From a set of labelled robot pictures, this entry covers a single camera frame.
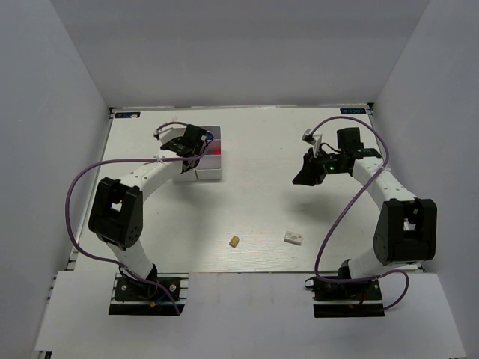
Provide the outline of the white eraser red print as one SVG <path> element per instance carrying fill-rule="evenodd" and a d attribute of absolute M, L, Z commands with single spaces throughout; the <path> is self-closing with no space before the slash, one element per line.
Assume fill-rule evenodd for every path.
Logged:
<path fill-rule="evenodd" d="M 303 241 L 302 234 L 286 231 L 284 234 L 284 242 L 293 245 L 301 245 Z"/>

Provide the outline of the tan yellow eraser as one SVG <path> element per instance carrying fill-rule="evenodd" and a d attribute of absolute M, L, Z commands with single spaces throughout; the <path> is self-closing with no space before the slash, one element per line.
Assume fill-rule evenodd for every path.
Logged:
<path fill-rule="evenodd" d="M 232 248 L 235 248 L 240 242 L 240 238 L 238 236 L 233 236 L 231 238 L 231 240 L 229 241 L 229 245 L 232 247 Z"/>

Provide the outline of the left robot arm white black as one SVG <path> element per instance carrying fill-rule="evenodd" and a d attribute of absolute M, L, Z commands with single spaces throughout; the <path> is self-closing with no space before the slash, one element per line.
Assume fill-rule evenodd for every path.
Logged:
<path fill-rule="evenodd" d="M 207 129 L 183 124 L 178 135 L 154 137 L 161 142 L 159 152 L 140 159 L 140 167 L 120 178 L 100 180 L 91 208 L 88 228 L 104 242 L 119 262 L 120 272 L 133 280 L 132 289 L 141 298 L 151 298 L 158 290 L 157 270 L 141 244 L 144 202 L 169 180 L 192 172 L 206 155 L 214 135 Z"/>

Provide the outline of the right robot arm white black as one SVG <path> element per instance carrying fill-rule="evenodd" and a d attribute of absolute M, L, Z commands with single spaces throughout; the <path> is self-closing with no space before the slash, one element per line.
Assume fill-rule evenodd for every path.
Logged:
<path fill-rule="evenodd" d="M 319 277 L 337 283 L 339 292 L 355 298 L 365 282 L 376 280 L 401 266 L 422 263 L 436 254 L 437 205 L 407 190 L 388 170 L 386 159 L 375 148 L 366 148 L 357 127 L 337 132 L 338 149 L 322 149 L 321 135 L 307 129 L 303 141 L 310 144 L 293 184 L 316 186 L 328 175 L 349 174 L 361 184 L 379 209 L 372 246 L 364 253 L 345 260 L 337 277 Z"/>

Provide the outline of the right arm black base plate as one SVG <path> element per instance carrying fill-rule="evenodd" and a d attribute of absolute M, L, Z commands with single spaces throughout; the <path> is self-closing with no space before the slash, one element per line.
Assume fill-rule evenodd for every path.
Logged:
<path fill-rule="evenodd" d="M 316 319 L 384 317 L 379 281 L 327 283 L 310 277 L 305 288 L 313 293 Z"/>

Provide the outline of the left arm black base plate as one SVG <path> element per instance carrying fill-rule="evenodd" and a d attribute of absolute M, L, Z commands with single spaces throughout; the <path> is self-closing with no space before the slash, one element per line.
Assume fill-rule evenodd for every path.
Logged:
<path fill-rule="evenodd" d="M 117 273 L 113 282 L 112 295 L 109 304 L 110 316 L 179 316 L 186 306 L 189 275 L 158 274 L 157 282 L 168 290 L 169 295 L 157 286 L 150 288 L 147 294 L 147 285 L 134 284 Z"/>

